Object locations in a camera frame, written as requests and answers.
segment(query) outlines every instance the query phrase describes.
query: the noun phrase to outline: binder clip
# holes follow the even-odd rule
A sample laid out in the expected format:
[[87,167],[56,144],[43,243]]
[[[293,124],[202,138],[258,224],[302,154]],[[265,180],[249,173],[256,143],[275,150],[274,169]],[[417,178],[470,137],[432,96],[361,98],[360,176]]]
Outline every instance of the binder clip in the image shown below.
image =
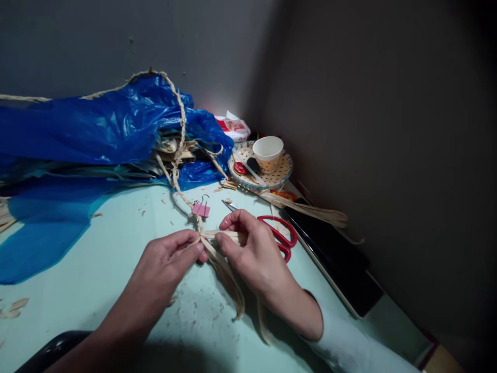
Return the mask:
[[[203,197],[206,196],[207,199],[206,199],[206,203],[205,205],[203,204]],[[193,215],[199,215],[201,217],[204,217],[204,218],[208,218],[209,217],[209,211],[211,210],[210,207],[207,207],[207,201],[209,200],[209,196],[207,194],[204,194],[202,196],[202,202],[198,202],[198,201],[195,201],[195,204],[193,205]]]

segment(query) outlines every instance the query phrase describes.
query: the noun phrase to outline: paper cup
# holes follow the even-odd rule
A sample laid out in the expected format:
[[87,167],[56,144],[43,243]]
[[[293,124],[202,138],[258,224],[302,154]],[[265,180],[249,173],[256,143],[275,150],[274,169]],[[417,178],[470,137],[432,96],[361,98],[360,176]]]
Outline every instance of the paper cup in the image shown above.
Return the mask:
[[252,151],[263,174],[276,171],[282,150],[283,141],[276,136],[263,137],[254,143]]

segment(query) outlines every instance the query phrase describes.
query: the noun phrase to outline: woven plate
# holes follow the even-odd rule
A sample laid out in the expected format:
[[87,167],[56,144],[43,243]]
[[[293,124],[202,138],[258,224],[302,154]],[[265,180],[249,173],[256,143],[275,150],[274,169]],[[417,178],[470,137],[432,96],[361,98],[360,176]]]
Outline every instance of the woven plate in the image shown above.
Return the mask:
[[[236,145],[233,149],[238,150],[238,153],[241,155],[244,162],[247,162],[247,159],[254,156],[254,152],[252,151],[252,146],[255,141],[243,142],[241,144]],[[263,189],[278,189],[280,188],[289,178],[291,172],[294,170],[294,163],[291,159],[290,154],[285,152],[285,149],[281,152],[280,163],[275,172],[272,174],[259,174],[259,177],[267,184],[267,186],[261,185],[252,174],[248,173],[247,175],[238,175],[233,167],[235,165],[235,156],[232,155],[228,161],[228,167],[233,176],[233,179],[242,187],[252,190],[252,191],[261,191]]]

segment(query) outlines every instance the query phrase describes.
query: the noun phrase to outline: sleeve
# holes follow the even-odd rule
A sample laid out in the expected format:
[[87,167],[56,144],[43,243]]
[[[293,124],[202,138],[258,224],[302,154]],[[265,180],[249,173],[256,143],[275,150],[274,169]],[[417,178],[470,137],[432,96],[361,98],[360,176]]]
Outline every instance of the sleeve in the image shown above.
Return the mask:
[[393,351],[323,308],[319,299],[316,301],[323,315],[323,336],[318,342],[307,342],[333,371],[337,373],[419,373],[417,368]]

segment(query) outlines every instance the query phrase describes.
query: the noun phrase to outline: light blue table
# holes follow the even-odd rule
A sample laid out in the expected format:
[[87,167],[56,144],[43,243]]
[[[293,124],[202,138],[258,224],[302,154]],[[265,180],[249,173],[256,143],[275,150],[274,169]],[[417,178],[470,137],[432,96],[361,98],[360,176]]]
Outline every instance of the light blue table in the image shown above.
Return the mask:
[[[231,198],[255,216],[271,214],[269,204],[240,190],[213,193],[217,184],[185,192],[190,200],[210,196],[206,230],[217,229],[229,212],[221,202]],[[91,227],[67,255],[52,268],[18,285],[0,286],[0,303],[20,298],[29,303],[16,319],[0,320],[0,372],[19,368],[45,343],[69,330],[94,330],[120,295],[151,239],[191,228],[187,206],[162,186],[139,188],[110,198],[93,218]],[[20,228],[16,224],[0,235],[3,242]],[[302,287],[326,302],[328,309],[355,323],[414,363],[430,343],[388,297],[369,315],[354,320],[300,243],[288,263]],[[268,324],[279,343],[265,345],[259,338],[255,297],[243,287],[247,311],[235,316],[233,301],[209,265],[195,265],[178,287],[178,300],[152,330],[137,360],[136,371],[273,372],[326,371],[327,366],[283,321],[268,312]]]

